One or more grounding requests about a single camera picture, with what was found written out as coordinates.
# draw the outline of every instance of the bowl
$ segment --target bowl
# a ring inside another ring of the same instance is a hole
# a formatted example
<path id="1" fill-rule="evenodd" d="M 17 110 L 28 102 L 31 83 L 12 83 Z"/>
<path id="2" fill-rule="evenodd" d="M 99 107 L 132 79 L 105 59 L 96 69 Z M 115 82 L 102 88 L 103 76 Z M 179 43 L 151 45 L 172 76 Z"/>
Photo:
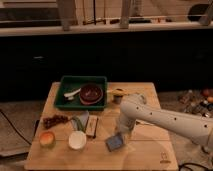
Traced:
<path id="1" fill-rule="evenodd" d="M 98 85 L 89 83 L 81 87 L 79 97 L 85 105 L 95 104 L 102 99 L 103 91 Z"/>

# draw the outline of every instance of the paper cup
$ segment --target paper cup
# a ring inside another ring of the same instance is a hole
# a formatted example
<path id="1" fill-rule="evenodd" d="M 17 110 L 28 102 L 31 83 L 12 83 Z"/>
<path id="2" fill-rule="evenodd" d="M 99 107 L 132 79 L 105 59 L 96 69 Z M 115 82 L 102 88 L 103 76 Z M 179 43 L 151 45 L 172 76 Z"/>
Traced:
<path id="1" fill-rule="evenodd" d="M 82 131 L 73 131 L 69 136 L 69 146 L 74 150 L 80 150 L 84 148 L 86 142 L 86 134 Z"/>

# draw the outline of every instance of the peach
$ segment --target peach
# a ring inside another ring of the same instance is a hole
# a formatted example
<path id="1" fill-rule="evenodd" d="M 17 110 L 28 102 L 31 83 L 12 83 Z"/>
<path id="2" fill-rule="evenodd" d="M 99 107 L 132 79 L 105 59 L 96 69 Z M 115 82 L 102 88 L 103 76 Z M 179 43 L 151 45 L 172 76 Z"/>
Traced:
<path id="1" fill-rule="evenodd" d="M 42 147 L 52 148 L 55 145 L 55 134 L 51 131 L 43 132 L 39 137 Z"/>
<path id="2" fill-rule="evenodd" d="M 207 101 L 208 101 L 209 103 L 213 103 L 213 97 L 209 96 L 209 97 L 207 98 Z"/>

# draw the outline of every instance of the dark background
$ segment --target dark background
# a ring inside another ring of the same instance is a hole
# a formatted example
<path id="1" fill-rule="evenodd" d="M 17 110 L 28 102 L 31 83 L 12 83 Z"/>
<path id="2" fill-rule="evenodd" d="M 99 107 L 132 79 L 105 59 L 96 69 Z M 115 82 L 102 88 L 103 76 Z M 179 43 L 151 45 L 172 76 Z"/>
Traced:
<path id="1" fill-rule="evenodd" d="M 154 82 L 157 91 L 212 87 L 212 32 L 0 37 L 0 101 L 45 99 L 63 75 Z"/>

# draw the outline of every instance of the green plastic bin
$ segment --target green plastic bin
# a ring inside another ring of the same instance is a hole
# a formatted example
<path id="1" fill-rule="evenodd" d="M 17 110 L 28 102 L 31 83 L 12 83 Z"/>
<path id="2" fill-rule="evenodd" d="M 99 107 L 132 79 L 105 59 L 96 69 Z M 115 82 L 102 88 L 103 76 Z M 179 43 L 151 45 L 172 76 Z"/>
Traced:
<path id="1" fill-rule="evenodd" d="M 103 90 L 103 98 L 94 105 L 83 105 L 79 93 L 74 100 L 68 101 L 64 93 L 81 88 L 88 83 L 95 83 Z M 63 76 L 56 94 L 54 106 L 60 110 L 94 110 L 101 111 L 106 107 L 107 102 L 107 78 L 104 76 Z"/>

